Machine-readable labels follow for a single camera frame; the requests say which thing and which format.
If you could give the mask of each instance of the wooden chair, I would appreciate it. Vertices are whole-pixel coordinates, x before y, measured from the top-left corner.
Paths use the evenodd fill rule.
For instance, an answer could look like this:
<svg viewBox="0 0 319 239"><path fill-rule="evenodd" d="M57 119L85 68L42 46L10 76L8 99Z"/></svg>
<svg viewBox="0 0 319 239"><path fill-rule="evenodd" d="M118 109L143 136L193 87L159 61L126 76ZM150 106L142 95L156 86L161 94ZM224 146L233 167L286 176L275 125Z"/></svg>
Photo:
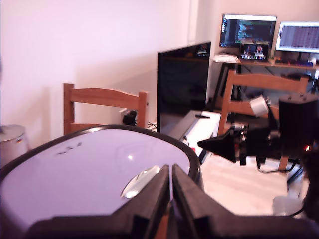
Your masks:
<svg viewBox="0 0 319 239"><path fill-rule="evenodd" d="M147 92L132 95L101 88L75 89L74 84L64 83L64 135L100 124L76 124L74 102L128 108L138 111L137 126L146 127Z"/></svg>
<svg viewBox="0 0 319 239"><path fill-rule="evenodd" d="M230 100L233 86L251 86L265 89L292 91L297 93L306 92L308 83L307 77L301 77L300 80L291 80L279 76L265 74L236 74L234 70L229 70L222 109L218 128L218 135L225 133L225 124L227 121L228 112L241 113L245 115L254 115L250 107L249 101L232 101ZM279 119L279 109L276 106L271 106L275 118ZM286 169L288 162L287 157L282 157L279 169Z"/></svg>

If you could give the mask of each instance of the power outlet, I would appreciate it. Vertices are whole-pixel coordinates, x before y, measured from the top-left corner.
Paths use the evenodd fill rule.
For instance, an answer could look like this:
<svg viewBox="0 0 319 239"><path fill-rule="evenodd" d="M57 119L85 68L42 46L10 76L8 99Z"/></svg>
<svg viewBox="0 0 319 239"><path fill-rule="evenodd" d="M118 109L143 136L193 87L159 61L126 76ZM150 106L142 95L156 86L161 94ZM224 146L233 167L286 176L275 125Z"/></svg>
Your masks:
<svg viewBox="0 0 319 239"><path fill-rule="evenodd" d="M124 115L126 115L127 113L129 113L131 111L131 109L128 109L128 108L123 108L119 111L120 113L120 123L119 124L123 124L123 118L124 118Z"/></svg>

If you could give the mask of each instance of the wooden desk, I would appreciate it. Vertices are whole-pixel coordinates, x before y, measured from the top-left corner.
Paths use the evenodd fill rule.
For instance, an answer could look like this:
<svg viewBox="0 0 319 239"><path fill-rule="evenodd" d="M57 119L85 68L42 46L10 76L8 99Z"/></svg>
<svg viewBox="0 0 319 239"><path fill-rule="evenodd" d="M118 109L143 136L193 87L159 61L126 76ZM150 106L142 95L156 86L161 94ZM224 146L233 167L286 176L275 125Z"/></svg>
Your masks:
<svg viewBox="0 0 319 239"><path fill-rule="evenodd" d="M283 63L275 63L275 60L269 60L269 62L254 62L254 61L238 61L238 65L253 65L253 66L266 66L266 67L282 67L282 68L294 68L294 69L305 69L305 70L319 70L319 65L315 66L298 66L289 65Z"/></svg>
<svg viewBox="0 0 319 239"><path fill-rule="evenodd" d="M250 66L263 66L263 67L281 67L281 68L294 68L294 69L304 69L304 70L309 70L309 71L319 71L319 65L316 66L298 66L298 65L289 65L289 64L283 64L283 63L275 63L275 60L269 60L269 62L254 62L254 61L240 61L238 60L237 63L227 63L227 62L219 62L222 63L222 67L219 73L219 77L218 77L218 81L216 84L216 89L215 89L215 93L213 96L213 100L212 100L212 110L215 109L217 102L221 102L222 98L218 98L218 92L221 86L221 82L224 76L224 71L225 69L227 69L226 71L226 75L225 75L225 81L224 81L224 86L222 88L225 88L226 86L226 81L227 81L227 77L228 77L228 70L229 69L236 69L238 68L238 73L241 74L241 67L240 66L245 66L245 65L250 65Z"/></svg>

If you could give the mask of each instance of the monitor screen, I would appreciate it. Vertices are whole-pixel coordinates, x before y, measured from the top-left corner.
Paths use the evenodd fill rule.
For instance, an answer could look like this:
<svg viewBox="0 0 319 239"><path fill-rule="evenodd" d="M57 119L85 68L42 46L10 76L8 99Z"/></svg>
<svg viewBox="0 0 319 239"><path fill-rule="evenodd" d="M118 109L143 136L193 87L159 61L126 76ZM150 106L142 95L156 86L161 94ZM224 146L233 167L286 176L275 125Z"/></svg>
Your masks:
<svg viewBox="0 0 319 239"><path fill-rule="evenodd" d="M242 44L240 58L245 60L267 60L268 45L266 44Z"/></svg>
<svg viewBox="0 0 319 239"><path fill-rule="evenodd" d="M319 22L281 22L276 50L319 53Z"/></svg>
<svg viewBox="0 0 319 239"><path fill-rule="evenodd" d="M207 102L210 42L158 53L157 128L169 134Z"/></svg>
<svg viewBox="0 0 319 239"><path fill-rule="evenodd" d="M271 49L276 20L275 16L225 14L219 45L239 48L243 42L261 41Z"/></svg>

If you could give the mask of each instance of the wooden floor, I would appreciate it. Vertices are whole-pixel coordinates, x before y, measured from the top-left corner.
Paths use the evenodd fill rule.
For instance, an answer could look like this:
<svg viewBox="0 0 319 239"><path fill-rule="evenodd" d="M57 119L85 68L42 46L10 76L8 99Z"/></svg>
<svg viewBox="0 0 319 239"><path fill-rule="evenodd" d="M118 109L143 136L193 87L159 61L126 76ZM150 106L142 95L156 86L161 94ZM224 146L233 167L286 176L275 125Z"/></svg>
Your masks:
<svg viewBox="0 0 319 239"><path fill-rule="evenodd" d="M278 162L267 160L262 167L274 170ZM287 195L287 175L260 173L255 158L247 158L247 165L240 166L212 155L207 157L201 171L206 194L235 214L271 215L274 197ZM307 187L305 182L302 197Z"/></svg>

